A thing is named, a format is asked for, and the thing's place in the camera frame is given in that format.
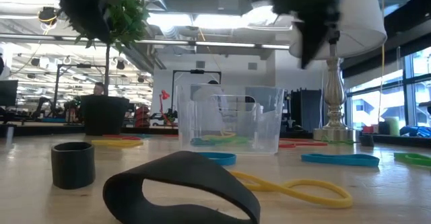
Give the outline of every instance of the wooden table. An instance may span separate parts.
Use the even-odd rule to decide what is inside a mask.
[[[0,140],[0,219],[4,224],[118,223],[102,199],[102,187],[114,174],[178,151],[176,138],[153,137],[140,147],[96,147],[96,181],[79,190],[52,186],[51,146],[82,141],[83,135],[16,137],[14,145]],[[347,189],[354,197],[350,209],[328,209],[278,193],[256,192],[261,223],[431,223],[430,168],[394,162],[393,152],[431,154],[423,149],[378,145],[373,148],[343,145],[281,149],[277,155],[239,155],[237,170],[272,182],[296,178],[326,180]],[[378,169],[303,163],[303,153],[366,153],[380,158]],[[335,196],[325,190],[303,191]],[[202,204],[223,213],[246,215],[232,204],[200,190],[145,181],[144,194],[156,204]]]

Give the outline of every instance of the person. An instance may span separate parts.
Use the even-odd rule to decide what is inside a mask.
[[[202,135],[219,135],[224,129],[223,116],[229,105],[219,83],[211,80],[202,85],[194,94],[199,131]]]
[[[104,84],[102,82],[97,82],[94,84],[93,94],[95,96],[101,96],[104,91]]]

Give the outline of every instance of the black plant pot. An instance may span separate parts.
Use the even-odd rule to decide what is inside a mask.
[[[94,146],[89,143],[61,143],[51,148],[53,184],[65,190],[90,185],[95,178]]]
[[[110,96],[82,96],[81,109],[87,135],[118,135],[129,99]]]

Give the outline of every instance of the table lamp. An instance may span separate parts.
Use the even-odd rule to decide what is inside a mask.
[[[381,46],[387,39],[383,16],[378,0],[341,0],[340,20],[331,26],[315,60],[326,60],[329,70],[324,99],[328,104],[329,122],[323,128],[314,129],[315,140],[349,141],[354,139],[354,130],[343,123],[341,107],[346,101],[341,80],[340,58],[353,57]],[[294,26],[290,54],[302,56],[301,33]]]

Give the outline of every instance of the potted plant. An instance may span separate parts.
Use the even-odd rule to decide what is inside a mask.
[[[108,97],[110,47],[121,53],[145,38],[148,12],[140,0],[60,0],[60,7],[79,33],[76,44],[82,38],[88,39],[86,48],[95,46],[95,38],[106,43],[104,96],[82,97],[86,134],[119,134],[129,100]]]

